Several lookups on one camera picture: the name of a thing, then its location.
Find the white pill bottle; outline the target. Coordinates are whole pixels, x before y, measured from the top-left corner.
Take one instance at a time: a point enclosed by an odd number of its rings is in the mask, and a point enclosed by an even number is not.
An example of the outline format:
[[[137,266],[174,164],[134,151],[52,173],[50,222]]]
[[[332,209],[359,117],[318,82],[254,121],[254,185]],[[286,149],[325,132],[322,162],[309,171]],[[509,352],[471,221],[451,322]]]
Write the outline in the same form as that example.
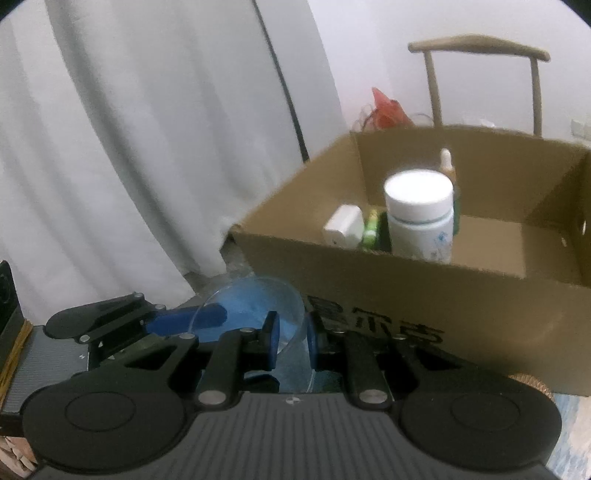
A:
[[[401,171],[384,183],[391,250],[399,257],[449,264],[454,238],[454,186],[429,169]]]

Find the clear glass bowl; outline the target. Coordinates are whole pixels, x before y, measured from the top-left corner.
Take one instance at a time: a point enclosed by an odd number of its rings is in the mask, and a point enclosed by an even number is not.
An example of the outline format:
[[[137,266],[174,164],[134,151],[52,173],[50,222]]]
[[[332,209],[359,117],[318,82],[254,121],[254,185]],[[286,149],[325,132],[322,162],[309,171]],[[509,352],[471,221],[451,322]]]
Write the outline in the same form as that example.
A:
[[[283,280],[250,276],[236,280],[209,296],[191,318],[188,332],[199,341],[214,342],[221,334],[240,327],[263,327],[270,311],[279,314],[280,337],[274,378],[281,393],[311,389],[308,360],[307,312],[297,289]]]

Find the wooden chair black seat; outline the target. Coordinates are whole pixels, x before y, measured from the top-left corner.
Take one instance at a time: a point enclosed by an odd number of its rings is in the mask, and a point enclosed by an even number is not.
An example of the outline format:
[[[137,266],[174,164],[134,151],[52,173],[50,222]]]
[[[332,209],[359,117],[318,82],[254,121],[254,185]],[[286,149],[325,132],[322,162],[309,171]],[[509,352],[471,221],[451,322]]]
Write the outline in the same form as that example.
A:
[[[540,69],[548,51],[479,34],[412,41],[408,50],[423,58],[434,127],[489,115],[502,129],[542,135]]]

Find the blue patterned table mat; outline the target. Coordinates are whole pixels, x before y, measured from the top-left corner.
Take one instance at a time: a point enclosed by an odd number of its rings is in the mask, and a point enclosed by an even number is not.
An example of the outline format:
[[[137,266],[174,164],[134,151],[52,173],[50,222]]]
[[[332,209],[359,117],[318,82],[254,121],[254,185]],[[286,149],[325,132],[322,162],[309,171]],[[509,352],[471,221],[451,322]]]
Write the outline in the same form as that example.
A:
[[[589,479],[591,476],[591,399],[554,394],[562,418],[559,441],[547,463],[560,479]]]

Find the small green tube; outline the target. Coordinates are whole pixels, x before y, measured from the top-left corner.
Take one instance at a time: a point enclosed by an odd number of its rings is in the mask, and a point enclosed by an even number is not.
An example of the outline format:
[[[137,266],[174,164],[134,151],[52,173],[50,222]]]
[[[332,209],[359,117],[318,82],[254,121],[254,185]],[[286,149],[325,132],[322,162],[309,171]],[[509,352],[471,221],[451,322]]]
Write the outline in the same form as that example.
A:
[[[365,230],[363,230],[362,248],[365,250],[373,250],[378,241],[380,224],[380,213],[376,209],[370,210],[366,222]]]

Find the white charger adapter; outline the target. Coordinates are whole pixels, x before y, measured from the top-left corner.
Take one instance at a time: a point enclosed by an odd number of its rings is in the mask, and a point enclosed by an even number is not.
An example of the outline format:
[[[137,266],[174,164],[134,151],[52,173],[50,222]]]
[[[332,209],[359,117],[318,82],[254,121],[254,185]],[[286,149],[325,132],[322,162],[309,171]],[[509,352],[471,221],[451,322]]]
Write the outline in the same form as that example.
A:
[[[356,249],[362,242],[365,222],[359,206],[343,204],[335,210],[322,228],[325,244],[346,249]]]

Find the brown cardboard box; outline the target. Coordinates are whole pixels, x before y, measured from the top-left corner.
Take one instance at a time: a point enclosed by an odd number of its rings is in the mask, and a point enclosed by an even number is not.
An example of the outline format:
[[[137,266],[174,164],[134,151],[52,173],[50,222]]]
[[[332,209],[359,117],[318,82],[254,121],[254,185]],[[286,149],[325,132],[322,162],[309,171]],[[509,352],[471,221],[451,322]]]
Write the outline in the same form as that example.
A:
[[[322,228],[343,204],[384,209],[386,179],[451,152],[460,231],[450,264],[344,249]],[[332,326],[406,334],[553,391],[590,392],[590,152],[472,127],[351,133],[239,222],[256,274],[290,282]]]

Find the white curtain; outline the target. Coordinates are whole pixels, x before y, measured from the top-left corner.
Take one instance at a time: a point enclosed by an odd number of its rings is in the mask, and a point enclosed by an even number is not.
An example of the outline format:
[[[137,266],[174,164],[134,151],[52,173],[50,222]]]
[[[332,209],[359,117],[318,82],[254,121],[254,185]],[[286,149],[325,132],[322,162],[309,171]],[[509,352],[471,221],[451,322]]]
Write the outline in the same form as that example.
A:
[[[23,1],[1,22],[1,257],[26,318],[221,275],[345,132],[304,1]]]

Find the red plastic bag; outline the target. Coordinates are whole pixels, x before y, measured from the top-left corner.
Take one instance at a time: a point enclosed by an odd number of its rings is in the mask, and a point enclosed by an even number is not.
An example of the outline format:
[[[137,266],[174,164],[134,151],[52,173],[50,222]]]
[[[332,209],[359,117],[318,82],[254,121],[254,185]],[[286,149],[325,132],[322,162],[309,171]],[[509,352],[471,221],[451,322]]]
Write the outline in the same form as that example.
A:
[[[415,126],[413,120],[397,100],[391,99],[377,87],[372,88],[372,94],[374,106],[368,112],[362,111],[359,118],[353,123],[353,131],[372,132]]]

